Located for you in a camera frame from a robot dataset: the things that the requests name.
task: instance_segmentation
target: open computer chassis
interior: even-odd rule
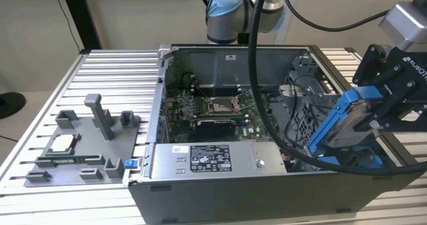
[[[256,53],[268,119],[283,136],[295,87],[287,132],[304,146],[351,85],[314,45],[266,45]],[[163,46],[159,67],[145,156],[128,183],[148,224],[354,213],[420,176],[336,173],[283,153],[256,110],[246,46]],[[331,152],[342,164],[359,168],[372,155],[384,167],[416,163],[391,133],[370,143],[363,156],[346,147]]]

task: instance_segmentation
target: floor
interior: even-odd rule
[[[21,92],[27,98],[24,108],[12,116],[0,119],[0,135],[19,140],[32,123],[43,105],[45,104],[51,91]],[[15,141],[0,138],[0,165],[7,159],[13,147]]]

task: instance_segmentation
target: slotted aluminum surface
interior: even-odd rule
[[[360,62],[359,55],[342,48],[327,48],[323,52],[351,81]],[[92,92],[103,95],[103,106],[113,115],[123,110],[133,110],[141,116],[133,156],[143,155],[156,75],[156,51],[99,50],[77,59],[75,68],[71,68],[41,109],[45,112],[40,112],[0,168],[0,174],[4,175],[0,181],[1,225],[144,224],[132,196],[121,184],[25,188],[23,176],[33,167],[28,162],[40,155],[55,131],[59,110],[73,109],[80,116],[89,116],[83,101],[85,94]],[[416,160],[427,161],[426,134],[415,132],[395,135]],[[408,225],[427,224],[426,221],[427,175],[402,191],[382,194],[358,213],[227,224]]]

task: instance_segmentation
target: beige wall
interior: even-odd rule
[[[412,0],[296,0],[295,9],[314,23],[326,27],[350,25],[371,15],[390,9],[394,3]],[[323,48],[354,47],[364,53],[372,43],[390,44],[378,28],[380,19],[344,32],[324,32],[291,18],[284,42],[287,44],[316,44]]]
[[[207,41],[201,0],[88,0],[88,5],[107,49]],[[275,34],[259,38],[266,44],[274,39]],[[52,90],[76,56],[56,0],[0,0],[0,92]]]

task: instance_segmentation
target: motherboard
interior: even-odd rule
[[[266,110],[271,111],[267,99]],[[250,88],[171,89],[167,97],[169,142],[272,141]]]

